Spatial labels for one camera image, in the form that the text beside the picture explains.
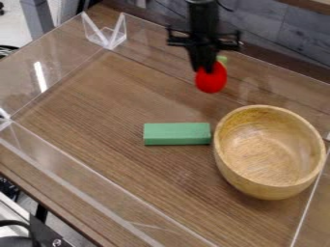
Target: gray wall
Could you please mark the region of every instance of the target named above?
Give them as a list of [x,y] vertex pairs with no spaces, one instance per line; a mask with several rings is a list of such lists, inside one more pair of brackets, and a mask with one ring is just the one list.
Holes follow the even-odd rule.
[[[222,0],[222,3],[235,12],[221,10],[221,19],[243,31],[246,41],[330,66],[330,15],[275,0]],[[184,0],[151,0],[147,8],[176,18],[187,18]]]

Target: red ball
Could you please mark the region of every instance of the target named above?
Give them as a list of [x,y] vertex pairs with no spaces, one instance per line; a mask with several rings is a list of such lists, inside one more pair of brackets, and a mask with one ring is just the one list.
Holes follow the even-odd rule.
[[201,91],[214,94],[225,88],[226,82],[227,70],[222,63],[214,63],[213,73],[206,73],[203,67],[199,68],[195,83]]

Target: wooden bowl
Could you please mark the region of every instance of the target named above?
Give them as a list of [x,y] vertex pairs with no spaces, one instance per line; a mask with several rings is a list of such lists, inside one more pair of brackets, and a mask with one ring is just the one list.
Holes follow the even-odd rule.
[[241,107],[217,126],[217,165],[227,182],[265,200],[297,195],[325,164],[322,138],[295,113],[267,105]]

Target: bowl rim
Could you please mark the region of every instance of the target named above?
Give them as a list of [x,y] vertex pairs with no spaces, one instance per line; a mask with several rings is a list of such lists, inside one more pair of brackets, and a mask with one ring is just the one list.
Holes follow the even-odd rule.
[[[238,112],[242,112],[247,109],[261,109],[261,108],[267,108],[267,109],[273,109],[275,111],[283,112],[285,114],[290,114],[293,117],[295,117],[302,124],[306,125],[306,127],[310,129],[310,131],[314,133],[314,137],[317,138],[317,143],[318,143],[318,147],[321,149],[321,157],[318,160],[318,163],[311,171],[311,173],[309,173],[305,177],[299,178],[295,183],[293,184],[266,184],[266,183],[261,183],[257,182],[255,180],[247,178],[246,176],[241,175],[234,169],[231,169],[231,166],[229,165],[230,162],[225,156],[225,153],[222,152],[221,149],[221,141],[218,140],[218,138],[215,138],[218,136],[218,133],[225,125],[225,122],[227,121],[227,119],[230,119],[233,117],[234,114],[237,114]],[[225,165],[229,167],[229,169],[233,171],[233,173],[235,173],[239,177],[247,179],[249,181],[261,184],[261,185],[266,185],[270,187],[291,187],[291,186],[297,186],[301,185],[303,183],[306,183],[307,181],[310,181],[311,179],[314,179],[317,177],[317,175],[319,174],[323,166],[325,166],[325,161],[326,161],[326,148],[325,148],[325,143],[323,143],[323,139],[317,131],[317,129],[314,128],[314,126],[311,125],[311,123],[303,118],[301,117],[297,113],[294,113],[293,111],[277,107],[277,106],[271,106],[271,105],[265,105],[265,104],[254,104],[254,105],[247,105],[247,106],[242,106],[238,109],[235,109],[234,111],[231,111],[221,120],[221,122],[218,123],[217,127],[215,127],[215,132],[214,132],[214,147],[215,147],[215,152],[217,154],[221,156],[222,162],[225,163]]]

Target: acrylic corner bracket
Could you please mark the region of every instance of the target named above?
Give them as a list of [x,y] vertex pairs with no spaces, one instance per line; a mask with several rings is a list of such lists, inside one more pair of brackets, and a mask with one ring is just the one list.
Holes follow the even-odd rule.
[[120,13],[115,28],[103,27],[99,29],[87,13],[82,13],[87,39],[108,50],[114,50],[118,45],[127,40],[126,15]]

